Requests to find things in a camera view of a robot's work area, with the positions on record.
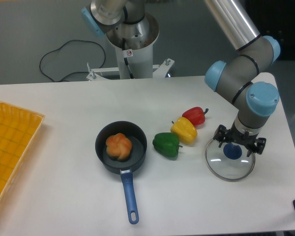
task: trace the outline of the yellow tray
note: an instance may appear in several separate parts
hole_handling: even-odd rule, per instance
[[[0,102],[0,200],[44,117],[40,113]]]

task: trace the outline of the glass lid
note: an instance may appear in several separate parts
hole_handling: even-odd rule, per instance
[[[210,170],[219,178],[237,181],[247,177],[254,169],[256,157],[252,153],[246,156],[245,146],[235,143],[223,143],[211,140],[206,147],[206,163]]]

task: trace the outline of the pan handle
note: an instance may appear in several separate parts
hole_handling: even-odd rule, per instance
[[[128,211],[128,218],[131,224],[139,222],[139,214],[137,208],[136,196],[133,188],[133,175],[131,170],[120,171],[120,177],[123,184],[124,195]]]

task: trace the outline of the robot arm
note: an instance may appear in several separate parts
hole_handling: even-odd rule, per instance
[[[273,85],[253,84],[251,80],[278,58],[280,46],[272,37],[260,35],[237,0],[205,0],[205,3],[239,53],[229,64],[214,63],[205,76],[205,82],[213,91],[238,108],[231,129],[220,125],[213,139],[220,145],[243,145],[248,149],[247,156],[262,154],[266,139],[257,138],[257,135],[274,112],[279,94]],[[82,16],[96,35],[107,33],[110,42],[120,50],[143,49],[158,37],[157,22],[145,14],[143,0],[93,0],[82,9]],[[127,58],[124,60],[125,63],[118,60],[120,77],[129,78],[132,73]],[[132,70],[136,70],[135,78],[150,78],[152,68],[143,76],[139,74],[147,67],[152,67],[152,63],[137,70],[132,66]]]
[[[82,17],[95,35],[106,35],[114,46],[121,79],[153,77],[152,45],[159,29],[145,13],[144,0],[93,0]]]
[[[238,115],[227,130],[220,125],[214,134],[222,143],[237,143],[251,153],[262,154],[266,139],[258,138],[261,128],[279,101],[277,89],[265,82],[251,82],[280,54],[280,46],[270,36],[262,37],[242,6],[235,0],[206,0],[206,5],[238,51],[231,63],[214,63],[207,71],[207,85],[238,108]]]

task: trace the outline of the table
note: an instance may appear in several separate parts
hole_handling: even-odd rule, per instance
[[[275,83],[262,73],[255,81]],[[0,235],[199,235],[295,230],[295,148],[284,110],[260,132],[267,138],[253,172],[239,182],[214,176],[205,147],[237,110],[203,76],[0,85],[0,100],[46,116],[0,206]],[[209,108],[192,146],[176,161],[152,146],[156,133],[194,106]],[[118,175],[98,160],[94,142],[116,120],[140,126],[147,156],[134,172],[140,222],[128,222]]]

